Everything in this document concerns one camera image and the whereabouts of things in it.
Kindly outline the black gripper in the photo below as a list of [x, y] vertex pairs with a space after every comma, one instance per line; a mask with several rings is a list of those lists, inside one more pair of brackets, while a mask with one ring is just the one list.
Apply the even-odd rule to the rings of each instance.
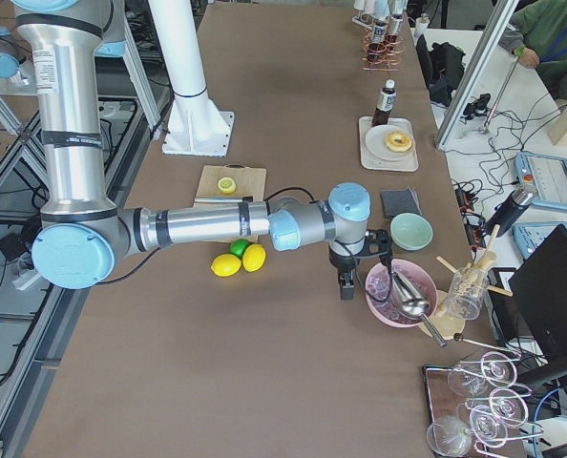
[[355, 295], [355, 274], [360, 266], [360, 259], [353, 255], [340, 255], [335, 251], [328, 252], [330, 264], [337, 270], [340, 299], [349, 301]]

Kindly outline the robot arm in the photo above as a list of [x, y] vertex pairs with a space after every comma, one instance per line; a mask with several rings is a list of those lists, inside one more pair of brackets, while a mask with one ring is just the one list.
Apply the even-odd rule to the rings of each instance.
[[236, 203], [153, 211], [130, 208], [128, 188], [105, 176], [95, 59], [126, 25], [120, 1], [18, 1], [18, 30], [31, 45], [49, 197], [31, 246], [37, 272], [66, 289], [107, 279], [116, 265], [151, 248], [268, 235], [275, 249], [326, 242], [340, 294], [353, 296], [359, 258], [376, 235], [370, 196], [337, 185], [325, 200]]

